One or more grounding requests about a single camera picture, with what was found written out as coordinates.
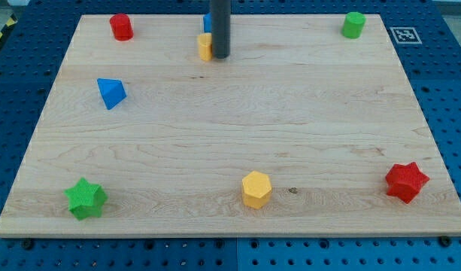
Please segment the grey cylindrical robot arm stick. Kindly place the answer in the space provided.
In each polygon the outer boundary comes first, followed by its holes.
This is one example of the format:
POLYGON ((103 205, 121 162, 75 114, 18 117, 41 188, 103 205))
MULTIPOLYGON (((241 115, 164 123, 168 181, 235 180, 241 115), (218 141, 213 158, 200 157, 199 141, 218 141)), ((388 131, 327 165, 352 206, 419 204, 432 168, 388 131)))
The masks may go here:
POLYGON ((231 1, 210 0, 212 51, 225 59, 230 54, 231 1))

